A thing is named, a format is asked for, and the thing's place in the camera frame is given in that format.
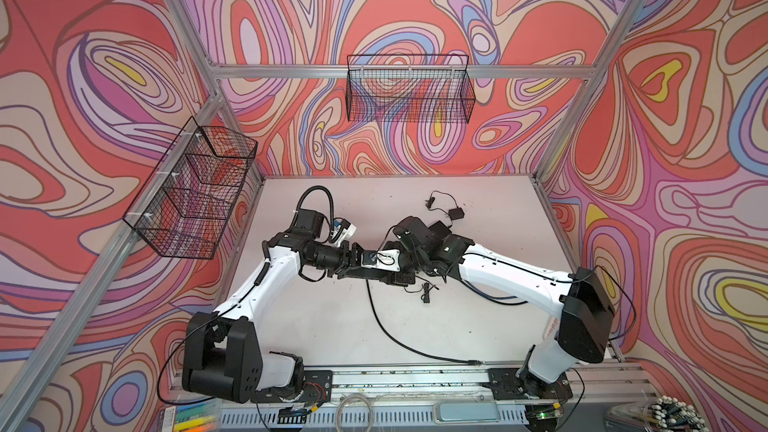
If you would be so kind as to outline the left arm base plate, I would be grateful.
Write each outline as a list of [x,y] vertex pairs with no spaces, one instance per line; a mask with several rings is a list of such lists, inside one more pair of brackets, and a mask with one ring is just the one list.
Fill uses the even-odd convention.
[[304,370],[301,378],[294,377],[287,386],[271,387],[258,391],[252,402],[258,404],[320,406],[332,398],[332,385],[332,370]]

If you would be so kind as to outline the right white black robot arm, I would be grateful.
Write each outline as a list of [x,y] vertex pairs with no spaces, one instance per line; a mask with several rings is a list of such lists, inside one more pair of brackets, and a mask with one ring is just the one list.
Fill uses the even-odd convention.
[[491,287],[521,299],[558,320],[558,328],[532,346],[518,373],[551,384],[578,362],[599,364],[610,342],[615,309],[598,275],[534,266],[496,253],[438,224],[414,216],[394,235],[417,270]]

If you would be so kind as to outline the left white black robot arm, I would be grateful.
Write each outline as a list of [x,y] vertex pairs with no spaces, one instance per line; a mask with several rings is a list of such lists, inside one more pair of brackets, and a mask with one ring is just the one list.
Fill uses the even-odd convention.
[[245,283],[210,313],[190,319],[184,342],[184,391],[236,403],[261,393],[285,399],[305,389],[303,359],[263,352],[257,330],[293,279],[307,282],[307,266],[321,277],[343,277],[360,263],[346,238],[351,225],[335,221],[330,190],[313,185],[300,196],[288,228],[262,243],[263,260]]

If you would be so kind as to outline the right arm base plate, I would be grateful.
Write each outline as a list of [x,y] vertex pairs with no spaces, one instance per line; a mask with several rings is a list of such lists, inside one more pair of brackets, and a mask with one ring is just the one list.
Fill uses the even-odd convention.
[[562,373],[555,382],[546,383],[518,368],[491,368],[488,381],[481,384],[489,389],[495,400],[554,400],[566,402],[573,397],[570,382]]

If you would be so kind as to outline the black network switch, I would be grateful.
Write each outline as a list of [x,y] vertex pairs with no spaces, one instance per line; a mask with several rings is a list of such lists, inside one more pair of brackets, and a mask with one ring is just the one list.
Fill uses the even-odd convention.
[[435,235],[439,242],[442,242],[452,233],[451,227],[440,220],[431,224],[428,229]]
[[348,276],[399,287],[414,285],[416,282],[411,259],[397,249],[364,251],[360,264],[353,267]]

